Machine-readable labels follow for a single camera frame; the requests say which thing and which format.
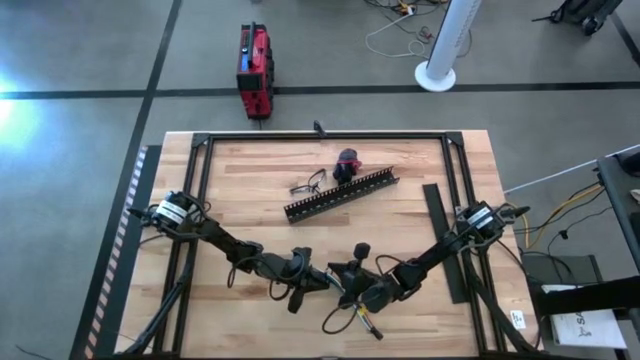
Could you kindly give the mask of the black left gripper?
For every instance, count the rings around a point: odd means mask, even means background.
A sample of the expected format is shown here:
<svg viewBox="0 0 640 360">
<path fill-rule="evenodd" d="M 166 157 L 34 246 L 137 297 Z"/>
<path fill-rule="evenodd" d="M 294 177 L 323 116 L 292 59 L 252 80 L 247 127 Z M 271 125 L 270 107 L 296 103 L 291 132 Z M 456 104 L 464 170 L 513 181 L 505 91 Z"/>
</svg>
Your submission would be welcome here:
<svg viewBox="0 0 640 360">
<path fill-rule="evenodd" d="M 295 247 L 292 256 L 286 259 L 282 270 L 288 295 L 291 291 L 300 290 L 302 293 L 326 291 L 330 288 L 331 280 L 323 271 L 314 269 L 311 275 L 312 250 L 309 247 Z"/>
</svg>

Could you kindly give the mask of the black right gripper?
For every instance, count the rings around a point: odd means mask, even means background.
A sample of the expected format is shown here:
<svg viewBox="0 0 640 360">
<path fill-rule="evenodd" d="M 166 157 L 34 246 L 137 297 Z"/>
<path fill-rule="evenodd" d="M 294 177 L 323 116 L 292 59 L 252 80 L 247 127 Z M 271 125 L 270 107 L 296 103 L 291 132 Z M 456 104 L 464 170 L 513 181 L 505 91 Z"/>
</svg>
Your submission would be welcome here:
<svg viewBox="0 0 640 360">
<path fill-rule="evenodd" d="M 373 283 L 373 274 L 359 265 L 329 263 L 328 267 L 344 287 L 340 306 L 353 306 L 359 302 L 369 312 L 378 313 L 400 295 L 400 285 L 392 275 L 384 275 Z"/>
</svg>

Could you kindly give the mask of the black slotted cable duct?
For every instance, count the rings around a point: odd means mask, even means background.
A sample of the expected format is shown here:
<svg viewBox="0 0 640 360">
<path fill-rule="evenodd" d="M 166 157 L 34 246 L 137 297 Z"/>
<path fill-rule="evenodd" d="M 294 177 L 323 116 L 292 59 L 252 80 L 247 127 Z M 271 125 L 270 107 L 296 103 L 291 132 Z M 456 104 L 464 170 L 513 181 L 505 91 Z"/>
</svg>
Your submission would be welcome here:
<svg viewBox="0 0 640 360">
<path fill-rule="evenodd" d="M 395 185 L 400 178 L 394 175 L 393 170 L 393 167 L 387 167 L 286 205 L 283 207 L 286 219 L 290 224 L 298 223 L 385 187 Z"/>
</svg>

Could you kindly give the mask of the black duct cover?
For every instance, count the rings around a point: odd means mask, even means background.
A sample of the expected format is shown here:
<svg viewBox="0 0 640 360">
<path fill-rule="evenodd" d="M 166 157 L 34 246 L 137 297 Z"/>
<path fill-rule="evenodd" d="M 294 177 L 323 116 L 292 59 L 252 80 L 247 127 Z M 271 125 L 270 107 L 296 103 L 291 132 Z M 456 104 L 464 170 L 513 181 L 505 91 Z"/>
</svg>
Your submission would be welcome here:
<svg viewBox="0 0 640 360">
<path fill-rule="evenodd" d="M 439 187 L 436 183 L 423 184 L 422 189 L 427 204 L 428 214 L 432 222 L 434 234 L 436 236 L 437 242 L 440 243 L 443 240 L 443 236 L 445 235 L 445 233 L 450 230 L 450 227 Z M 444 273 L 452 302 L 454 304 L 468 302 L 464 276 L 457 256 L 449 256 L 442 263 L 442 265 L 444 268 Z"/>
</svg>

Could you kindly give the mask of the clear safety glasses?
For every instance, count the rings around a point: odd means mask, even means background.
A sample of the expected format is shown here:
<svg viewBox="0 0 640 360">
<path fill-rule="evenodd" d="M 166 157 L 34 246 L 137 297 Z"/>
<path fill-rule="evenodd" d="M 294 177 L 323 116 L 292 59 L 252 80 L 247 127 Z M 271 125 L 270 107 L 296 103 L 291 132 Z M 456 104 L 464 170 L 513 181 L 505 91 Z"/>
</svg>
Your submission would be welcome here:
<svg viewBox="0 0 640 360">
<path fill-rule="evenodd" d="M 326 179 L 326 170 L 324 168 L 321 168 L 318 171 L 314 172 L 308 178 L 305 184 L 290 188 L 289 193 L 290 194 L 296 194 L 296 193 L 319 194 L 320 186 L 325 179 Z"/>
</svg>

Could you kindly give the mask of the black red hand tool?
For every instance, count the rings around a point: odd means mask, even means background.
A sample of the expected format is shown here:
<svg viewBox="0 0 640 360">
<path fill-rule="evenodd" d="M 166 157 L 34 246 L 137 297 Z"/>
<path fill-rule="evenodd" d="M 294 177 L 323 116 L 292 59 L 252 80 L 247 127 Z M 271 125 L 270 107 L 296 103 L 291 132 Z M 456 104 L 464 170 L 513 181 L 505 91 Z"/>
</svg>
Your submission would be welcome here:
<svg viewBox="0 0 640 360">
<path fill-rule="evenodd" d="M 346 148 L 338 156 L 338 160 L 333 170 L 333 178 L 338 185 L 343 185 L 352 181 L 362 166 L 355 149 Z"/>
</svg>

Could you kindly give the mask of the dark grey floor box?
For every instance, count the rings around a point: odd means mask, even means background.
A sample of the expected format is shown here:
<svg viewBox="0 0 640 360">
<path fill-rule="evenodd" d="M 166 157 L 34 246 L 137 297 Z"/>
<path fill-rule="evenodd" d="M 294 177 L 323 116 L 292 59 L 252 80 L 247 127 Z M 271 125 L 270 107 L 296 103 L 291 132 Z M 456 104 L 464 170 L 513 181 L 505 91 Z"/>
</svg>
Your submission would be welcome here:
<svg viewBox="0 0 640 360">
<path fill-rule="evenodd" d="M 591 285 L 604 281 L 593 255 L 532 254 L 524 255 L 522 262 L 529 282 L 535 285 Z"/>
</svg>

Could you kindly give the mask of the red black jobsite radio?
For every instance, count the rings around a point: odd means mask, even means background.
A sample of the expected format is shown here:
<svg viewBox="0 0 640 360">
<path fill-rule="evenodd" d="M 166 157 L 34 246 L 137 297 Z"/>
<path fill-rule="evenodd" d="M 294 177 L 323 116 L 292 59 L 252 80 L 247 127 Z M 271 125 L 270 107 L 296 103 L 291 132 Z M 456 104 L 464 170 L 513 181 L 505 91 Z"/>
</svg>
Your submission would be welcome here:
<svg viewBox="0 0 640 360">
<path fill-rule="evenodd" d="M 274 81 L 275 62 L 266 26 L 255 22 L 242 25 L 236 84 L 249 119 L 271 116 Z"/>
</svg>

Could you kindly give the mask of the wide black bar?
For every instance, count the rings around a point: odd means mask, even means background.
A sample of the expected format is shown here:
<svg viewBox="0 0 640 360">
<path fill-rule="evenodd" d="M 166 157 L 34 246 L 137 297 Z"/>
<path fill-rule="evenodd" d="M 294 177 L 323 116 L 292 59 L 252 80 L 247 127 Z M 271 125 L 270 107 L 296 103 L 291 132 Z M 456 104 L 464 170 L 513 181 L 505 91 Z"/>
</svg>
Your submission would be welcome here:
<svg viewBox="0 0 640 360">
<path fill-rule="evenodd" d="M 640 308 L 640 276 L 541 293 L 536 307 L 540 315 Z"/>
</svg>

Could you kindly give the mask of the white printed booklet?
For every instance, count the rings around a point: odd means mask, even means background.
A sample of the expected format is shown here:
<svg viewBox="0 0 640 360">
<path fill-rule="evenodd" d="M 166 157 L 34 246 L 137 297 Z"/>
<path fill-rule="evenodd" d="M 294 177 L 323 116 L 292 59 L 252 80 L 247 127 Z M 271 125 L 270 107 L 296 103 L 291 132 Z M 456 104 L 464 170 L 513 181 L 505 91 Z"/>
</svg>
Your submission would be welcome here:
<svg viewBox="0 0 640 360">
<path fill-rule="evenodd" d="M 594 310 L 550 316 L 554 341 L 561 346 L 626 349 L 627 344 L 612 310 Z"/>
</svg>

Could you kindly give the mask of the white tower fan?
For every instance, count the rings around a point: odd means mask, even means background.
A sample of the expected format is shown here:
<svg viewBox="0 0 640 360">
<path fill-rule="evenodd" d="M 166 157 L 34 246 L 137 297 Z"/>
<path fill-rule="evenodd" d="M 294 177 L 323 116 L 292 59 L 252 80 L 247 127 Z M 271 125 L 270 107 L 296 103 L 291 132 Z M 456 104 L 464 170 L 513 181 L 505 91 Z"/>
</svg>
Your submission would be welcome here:
<svg viewBox="0 0 640 360">
<path fill-rule="evenodd" d="M 416 66 L 416 82 L 430 92 L 446 92 L 456 83 L 453 65 L 482 0 L 449 0 L 428 60 Z"/>
</svg>

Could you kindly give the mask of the black desk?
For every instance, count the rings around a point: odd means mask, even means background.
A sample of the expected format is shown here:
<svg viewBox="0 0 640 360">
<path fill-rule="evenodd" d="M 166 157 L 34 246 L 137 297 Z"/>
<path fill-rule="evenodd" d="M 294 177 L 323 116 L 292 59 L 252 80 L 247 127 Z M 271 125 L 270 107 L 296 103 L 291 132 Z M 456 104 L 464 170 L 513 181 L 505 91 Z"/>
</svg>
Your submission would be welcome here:
<svg viewBox="0 0 640 360">
<path fill-rule="evenodd" d="M 602 157 L 596 165 L 631 257 L 640 270 L 640 149 Z"/>
</svg>

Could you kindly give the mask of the black wheeled equipment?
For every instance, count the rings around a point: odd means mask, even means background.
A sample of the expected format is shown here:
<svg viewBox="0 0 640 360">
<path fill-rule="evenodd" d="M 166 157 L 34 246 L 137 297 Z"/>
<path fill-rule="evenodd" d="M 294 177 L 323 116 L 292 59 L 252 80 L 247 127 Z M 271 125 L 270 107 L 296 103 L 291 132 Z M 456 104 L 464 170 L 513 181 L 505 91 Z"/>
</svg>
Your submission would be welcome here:
<svg viewBox="0 0 640 360">
<path fill-rule="evenodd" d="M 579 25 L 585 36 L 592 36 L 604 25 L 607 18 L 623 0 L 563 0 L 549 15 L 532 19 L 532 22 L 549 21 Z"/>
</svg>

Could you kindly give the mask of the black aluminium table frame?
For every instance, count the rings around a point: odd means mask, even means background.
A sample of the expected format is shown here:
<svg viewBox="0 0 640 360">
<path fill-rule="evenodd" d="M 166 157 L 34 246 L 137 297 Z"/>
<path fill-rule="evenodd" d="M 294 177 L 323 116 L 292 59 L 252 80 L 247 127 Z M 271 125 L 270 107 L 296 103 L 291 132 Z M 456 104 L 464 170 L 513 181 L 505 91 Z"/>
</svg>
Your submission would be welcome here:
<svg viewBox="0 0 640 360">
<path fill-rule="evenodd" d="M 464 130 L 464 159 L 417 131 L 219 133 L 212 147 L 195 153 L 193 185 L 205 186 L 211 215 L 235 237 L 256 241 L 269 252 L 287 254 L 308 246 L 317 267 L 344 262 L 360 242 L 371 247 L 365 265 L 390 267 L 435 242 L 423 186 L 435 183 L 443 200 L 454 186 L 462 203 L 493 206 L 504 194 L 489 135 Z M 339 153 L 356 150 L 365 173 L 391 168 L 398 183 L 297 224 L 284 208 L 290 187 L 318 169 L 330 169 Z M 293 357 L 470 357 L 477 353 L 472 305 L 451 300 L 442 267 L 432 270 L 410 299 L 376 313 L 383 332 L 377 340 L 337 307 L 333 290 L 308 295 L 297 313 L 282 299 L 270 299 L 265 280 L 239 274 L 226 284 L 229 263 L 208 244 L 195 260 L 181 354 L 185 358 Z"/>
</svg>

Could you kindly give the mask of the black knob bracket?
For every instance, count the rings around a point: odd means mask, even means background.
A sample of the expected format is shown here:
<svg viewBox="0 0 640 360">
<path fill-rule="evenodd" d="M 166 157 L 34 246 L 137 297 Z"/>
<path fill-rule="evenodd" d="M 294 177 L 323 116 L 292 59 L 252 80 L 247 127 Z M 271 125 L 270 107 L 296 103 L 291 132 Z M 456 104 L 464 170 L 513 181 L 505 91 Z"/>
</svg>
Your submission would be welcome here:
<svg viewBox="0 0 640 360">
<path fill-rule="evenodd" d="M 500 211 L 500 216 L 506 222 L 514 222 L 517 218 L 522 217 L 530 210 L 529 206 L 512 206 L 508 205 L 504 210 Z"/>
</svg>

